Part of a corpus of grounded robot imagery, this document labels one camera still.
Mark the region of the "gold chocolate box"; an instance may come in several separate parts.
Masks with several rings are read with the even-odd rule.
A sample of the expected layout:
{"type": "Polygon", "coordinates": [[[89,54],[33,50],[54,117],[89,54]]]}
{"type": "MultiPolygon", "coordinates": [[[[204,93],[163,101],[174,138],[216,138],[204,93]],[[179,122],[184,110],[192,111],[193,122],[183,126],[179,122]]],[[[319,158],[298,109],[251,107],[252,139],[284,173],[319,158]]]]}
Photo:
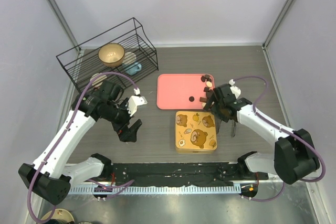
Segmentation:
{"type": "Polygon", "coordinates": [[[211,154],[216,151],[217,148],[211,149],[195,149],[195,148],[175,148],[176,151],[180,154],[211,154]]]}

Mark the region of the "silver box lid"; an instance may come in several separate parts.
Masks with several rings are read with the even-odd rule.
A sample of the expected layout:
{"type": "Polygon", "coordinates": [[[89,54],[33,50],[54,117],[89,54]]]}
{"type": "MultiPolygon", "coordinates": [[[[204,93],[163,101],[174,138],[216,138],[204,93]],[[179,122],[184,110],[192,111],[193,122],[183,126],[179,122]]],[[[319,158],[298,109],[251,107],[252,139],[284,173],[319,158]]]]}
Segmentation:
{"type": "Polygon", "coordinates": [[[215,117],[209,112],[176,112],[176,147],[195,149],[217,148],[215,117]]]}

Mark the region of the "metal tongs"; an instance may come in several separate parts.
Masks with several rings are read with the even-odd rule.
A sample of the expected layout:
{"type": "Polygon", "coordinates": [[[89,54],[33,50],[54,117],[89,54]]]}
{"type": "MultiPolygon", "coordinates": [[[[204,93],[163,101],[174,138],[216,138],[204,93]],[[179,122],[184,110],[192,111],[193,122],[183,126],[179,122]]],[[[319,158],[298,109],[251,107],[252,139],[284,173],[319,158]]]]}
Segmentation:
{"type": "MultiPolygon", "coordinates": [[[[216,134],[219,134],[220,129],[221,129],[221,124],[222,120],[216,119],[215,125],[216,125],[216,134]]],[[[230,137],[234,138],[236,136],[236,131],[237,131],[237,124],[235,121],[230,121],[231,126],[230,126],[230,137]]]]}

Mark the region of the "pink tray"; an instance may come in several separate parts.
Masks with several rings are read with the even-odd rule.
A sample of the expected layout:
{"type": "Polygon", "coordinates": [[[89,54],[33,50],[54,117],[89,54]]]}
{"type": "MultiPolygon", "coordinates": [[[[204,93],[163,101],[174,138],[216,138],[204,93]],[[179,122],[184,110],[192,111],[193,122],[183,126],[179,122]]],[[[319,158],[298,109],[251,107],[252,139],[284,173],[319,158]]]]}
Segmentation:
{"type": "Polygon", "coordinates": [[[158,77],[157,107],[161,110],[201,110],[207,82],[214,77],[204,73],[162,74],[158,77]]]}

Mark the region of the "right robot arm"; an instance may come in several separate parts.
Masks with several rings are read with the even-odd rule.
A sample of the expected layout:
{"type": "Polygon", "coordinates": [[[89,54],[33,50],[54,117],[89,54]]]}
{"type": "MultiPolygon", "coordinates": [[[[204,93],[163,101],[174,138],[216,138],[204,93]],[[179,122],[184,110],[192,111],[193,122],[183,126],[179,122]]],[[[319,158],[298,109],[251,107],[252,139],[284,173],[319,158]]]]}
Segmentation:
{"type": "Polygon", "coordinates": [[[262,113],[245,98],[234,85],[224,84],[207,93],[204,110],[221,121],[235,121],[261,136],[274,149],[273,154],[250,152],[239,158],[237,173],[250,179],[255,173],[269,173],[280,177],[286,184],[303,180],[320,168],[310,134],[293,130],[262,113]]]}

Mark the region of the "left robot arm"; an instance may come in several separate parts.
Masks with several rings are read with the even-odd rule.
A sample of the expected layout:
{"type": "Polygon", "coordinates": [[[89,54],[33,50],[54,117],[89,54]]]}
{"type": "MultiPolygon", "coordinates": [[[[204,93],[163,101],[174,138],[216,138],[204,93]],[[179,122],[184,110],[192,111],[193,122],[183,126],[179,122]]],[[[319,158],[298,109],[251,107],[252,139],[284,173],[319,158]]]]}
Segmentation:
{"type": "Polygon", "coordinates": [[[138,107],[147,100],[138,88],[134,95],[121,99],[124,89],[105,80],[101,86],[76,97],[65,123],[52,142],[32,164],[23,163],[18,173],[30,194],[35,193],[52,205],[60,204],[69,191],[92,178],[105,182],[112,174],[112,161],[98,153],[66,167],[69,157],[83,136],[99,120],[112,124],[119,140],[136,142],[141,120],[130,124],[138,107]]]}

